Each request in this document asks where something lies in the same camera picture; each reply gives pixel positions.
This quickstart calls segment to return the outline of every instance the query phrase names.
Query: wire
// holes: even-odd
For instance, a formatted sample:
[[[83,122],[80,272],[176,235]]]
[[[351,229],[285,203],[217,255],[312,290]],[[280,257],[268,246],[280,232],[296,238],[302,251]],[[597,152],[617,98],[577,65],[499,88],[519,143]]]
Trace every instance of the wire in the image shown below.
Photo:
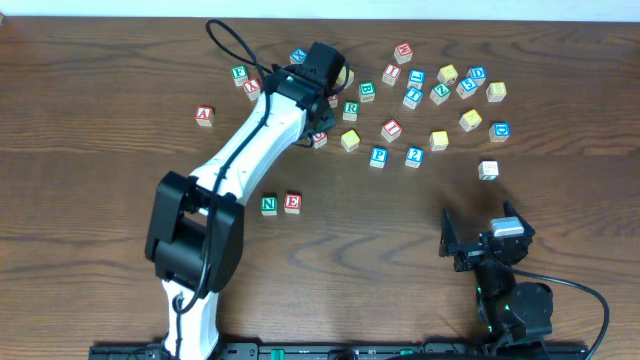
[[[604,336],[607,333],[607,328],[609,327],[609,304],[607,304],[607,300],[604,298],[604,296],[602,296],[599,292],[593,290],[592,288],[590,288],[588,286],[585,286],[585,285],[582,285],[582,284],[579,284],[577,282],[564,280],[564,279],[559,279],[559,278],[554,278],[554,277],[546,276],[546,275],[540,275],[540,274],[536,274],[536,273],[531,273],[531,272],[528,272],[528,271],[522,271],[522,270],[514,269],[514,268],[512,268],[510,266],[507,266],[507,265],[503,264],[501,261],[496,259],[496,257],[493,255],[493,253],[491,251],[488,251],[487,253],[490,255],[491,258],[493,258],[495,263],[502,270],[512,272],[512,273],[514,273],[516,275],[526,276],[526,277],[530,277],[530,278],[533,278],[533,279],[538,279],[538,280],[548,281],[548,282],[561,284],[561,285],[565,285],[565,286],[570,286],[572,288],[576,288],[578,290],[582,290],[582,291],[584,291],[586,293],[589,293],[589,294],[595,296],[595,298],[600,301],[600,303],[602,304],[602,308],[604,310],[604,319],[602,320],[602,327],[600,328],[600,333],[598,334],[598,337],[596,338],[596,341],[593,343],[593,345],[591,345],[591,349],[589,349],[589,351],[587,352],[587,355],[584,358],[585,360],[591,359],[593,357],[593,355],[596,353],[596,350],[598,350],[598,347],[600,346],[600,344],[602,344],[602,340],[604,339]]]

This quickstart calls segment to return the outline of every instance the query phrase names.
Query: toy block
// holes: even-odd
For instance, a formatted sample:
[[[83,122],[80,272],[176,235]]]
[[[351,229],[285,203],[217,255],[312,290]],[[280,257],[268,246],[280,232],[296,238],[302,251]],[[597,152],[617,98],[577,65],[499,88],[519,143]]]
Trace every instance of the toy block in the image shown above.
[[[508,123],[495,123],[489,129],[489,141],[505,142],[511,135],[511,128]]]
[[[360,111],[360,104],[353,101],[346,101],[344,103],[344,111],[342,112],[342,120],[345,120],[345,121],[358,120],[358,111]]]
[[[487,80],[487,72],[484,70],[483,66],[475,66],[469,69],[467,77],[473,80],[476,85],[480,86],[484,84],[485,80]]]
[[[349,130],[342,134],[340,142],[347,152],[351,152],[360,146],[360,137],[358,137],[355,130]]]
[[[407,89],[413,86],[414,88],[421,90],[426,76],[427,74],[422,70],[411,69],[411,71],[409,71],[409,82],[407,83]]]
[[[373,101],[376,97],[376,85],[373,81],[360,83],[360,102]]]
[[[438,81],[445,85],[451,85],[458,79],[458,72],[453,65],[447,65],[438,72]]]
[[[502,101],[507,96],[507,87],[504,83],[491,83],[487,87],[487,100],[489,102]]]
[[[477,128],[481,122],[482,122],[482,118],[480,117],[480,114],[478,114],[478,112],[475,109],[467,111],[460,118],[460,126],[462,126],[462,129],[464,129],[464,131],[466,132],[469,132]]]
[[[404,162],[406,166],[418,168],[422,164],[424,158],[424,150],[416,147],[410,147],[407,151],[407,160]]]
[[[411,87],[404,95],[404,100],[402,101],[402,103],[409,109],[415,109],[416,106],[418,106],[418,103],[420,103],[420,100],[422,100],[423,95],[424,93],[422,91]]]
[[[393,56],[396,58],[398,64],[404,64],[411,61],[413,56],[413,49],[409,43],[404,43],[396,46],[396,50],[393,52]]]
[[[275,196],[265,196],[262,198],[262,215],[278,215],[278,199]]]
[[[300,214],[302,206],[302,196],[287,194],[284,196],[284,212],[287,214]]]
[[[498,162],[483,161],[478,165],[478,175],[480,180],[494,180],[498,177]]]
[[[429,145],[431,151],[441,151],[447,148],[449,145],[449,137],[446,131],[434,131],[429,137]]]
[[[470,78],[465,78],[463,80],[460,80],[460,83],[456,88],[456,92],[463,99],[466,99],[469,96],[473,95],[476,92],[476,90],[478,90],[478,85],[476,85],[476,83]]]
[[[371,150],[371,161],[369,161],[369,166],[382,169],[384,164],[387,162],[388,153],[387,149],[374,147],[373,150]]]
[[[344,84],[344,81],[347,79],[347,67],[343,66],[342,70],[340,70],[340,75],[338,75],[338,78],[336,79],[336,86],[335,87],[339,87],[342,86],[342,84]],[[349,80],[347,80],[347,86],[345,86],[344,88],[348,88],[349,86],[351,86],[351,84],[353,84],[353,81],[356,79],[356,73],[353,72],[353,70],[351,70],[351,68],[349,68]]]
[[[244,92],[249,97],[249,100],[255,101],[260,97],[260,83],[258,82],[258,79],[250,79],[249,81],[242,84],[242,87],[244,88]]]
[[[304,49],[295,49],[289,56],[289,61],[292,64],[302,64],[307,58],[307,52]]]
[[[433,90],[431,90],[429,98],[431,98],[436,105],[440,105],[449,98],[449,95],[451,95],[451,90],[449,90],[447,85],[438,84],[433,88]]]
[[[402,126],[394,119],[391,119],[388,123],[384,124],[381,134],[385,140],[392,142],[400,137],[400,133],[402,133]]]
[[[200,126],[212,127],[215,113],[211,106],[198,106],[196,111],[196,122]]]
[[[313,135],[313,148],[314,149],[321,148],[326,143],[327,143],[327,133],[317,133],[317,134]]]
[[[249,80],[249,72],[244,65],[232,67],[231,75],[233,76],[233,81],[236,83],[236,86],[242,86],[242,84]]]
[[[331,95],[327,98],[327,100],[329,101],[329,106],[331,106],[331,108],[338,107],[338,95]]]
[[[384,69],[384,73],[382,74],[382,82],[394,86],[400,78],[401,72],[402,70],[400,70],[399,67],[391,64],[387,65],[387,68]]]

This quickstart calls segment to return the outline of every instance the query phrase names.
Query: white robotic arm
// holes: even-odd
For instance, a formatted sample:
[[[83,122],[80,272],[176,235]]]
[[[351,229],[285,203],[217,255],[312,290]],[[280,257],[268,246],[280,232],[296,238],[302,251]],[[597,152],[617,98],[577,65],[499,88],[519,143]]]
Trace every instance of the white robotic arm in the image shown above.
[[[220,167],[260,122],[265,111],[266,96],[265,93],[260,96],[249,119],[231,140],[211,160],[191,173],[198,178],[198,185],[212,190]],[[305,126],[307,111],[297,107],[294,100],[278,93],[271,94],[270,100],[271,111],[267,123],[231,163],[226,178],[220,183],[218,193],[231,193],[242,205],[246,205],[253,189],[278,155],[300,138]],[[205,208],[200,209],[200,212],[207,215]],[[187,303],[193,297],[193,290],[173,280],[165,280],[162,285],[169,303],[169,334],[164,346],[175,356],[178,338],[177,316],[171,301],[176,295],[182,294],[184,303]],[[209,292],[204,299],[198,299],[189,312],[182,315],[181,359],[200,360],[209,357],[218,342],[218,330],[215,324],[217,305],[218,294]]]

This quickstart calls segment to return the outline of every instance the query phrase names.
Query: wooden table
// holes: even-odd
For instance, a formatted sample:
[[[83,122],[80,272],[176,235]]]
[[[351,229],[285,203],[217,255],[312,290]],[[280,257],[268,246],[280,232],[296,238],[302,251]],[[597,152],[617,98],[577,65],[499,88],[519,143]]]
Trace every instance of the wooden table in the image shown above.
[[[251,112],[230,68],[237,63],[203,19],[8,18],[0,28],[0,358],[81,359],[95,342],[144,342],[167,330],[167,300],[143,248],[155,187],[169,170],[188,174],[213,156]],[[221,295],[218,325],[264,341],[419,341],[471,336],[474,278],[438,257],[440,211],[474,240],[510,198],[538,235],[519,266],[601,291],[611,305],[598,359],[640,353],[640,27],[625,24],[229,21],[264,64],[322,41],[373,80],[373,103],[343,122],[320,150],[291,147],[246,208],[241,264]],[[228,36],[221,38],[233,44]],[[395,87],[383,84],[396,44],[413,60]],[[238,45],[232,50],[240,52]],[[486,84],[467,100],[402,106],[406,72],[453,63],[486,67],[504,81],[502,103]],[[356,86],[341,97],[356,99]],[[200,128],[196,106],[217,108]],[[476,108],[484,121],[464,133]],[[391,144],[384,122],[404,126]],[[513,135],[490,143],[508,121]],[[339,135],[362,144],[346,153]],[[443,153],[404,166],[409,145]],[[372,146],[389,151],[369,167]],[[479,181],[481,160],[500,164]],[[263,192],[303,194],[302,214],[266,218]],[[553,286],[555,340],[591,344],[595,298]]]

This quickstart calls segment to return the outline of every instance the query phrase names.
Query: white block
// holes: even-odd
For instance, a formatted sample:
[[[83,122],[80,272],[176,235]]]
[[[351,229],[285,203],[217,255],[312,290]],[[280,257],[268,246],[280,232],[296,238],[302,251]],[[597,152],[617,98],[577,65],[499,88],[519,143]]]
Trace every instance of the white block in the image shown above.
[[[411,71],[409,71],[407,89],[413,86],[414,88],[421,90],[426,76],[427,74],[422,70],[411,69]]]
[[[249,100],[255,101],[260,97],[260,83],[258,79],[250,79],[242,84],[245,94],[249,97]]]
[[[313,148],[314,149],[321,148],[326,143],[327,143],[327,133],[317,133],[317,134],[313,135]]]
[[[478,90],[478,85],[470,78],[460,80],[456,92],[461,98],[466,99]]]
[[[401,72],[402,70],[400,70],[399,67],[391,64],[387,65],[387,68],[384,69],[384,73],[382,74],[382,82],[394,86],[400,78]]]
[[[338,107],[338,95],[329,96],[327,101],[329,101],[329,106],[331,106],[332,109]]]
[[[198,110],[196,110],[196,122],[198,125],[212,127],[214,117],[215,114],[212,107],[198,106]]]
[[[389,120],[384,126],[382,126],[382,137],[385,138],[388,142],[392,142],[393,140],[400,137],[402,133],[402,126],[398,124],[395,119]]]
[[[483,161],[478,165],[480,180],[494,180],[499,175],[497,161]]]
[[[393,56],[396,58],[398,64],[404,64],[411,61],[413,56],[413,49],[409,43],[404,43],[396,46],[396,50],[393,52]]]
[[[422,96],[424,96],[424,93],[422,91],[411,87],[404,95],[404,100],[402,101],[402,103],[409,109],[415,109],[416,106],[418,106],[418,104],[420,103],[420,100],[422,100]]]

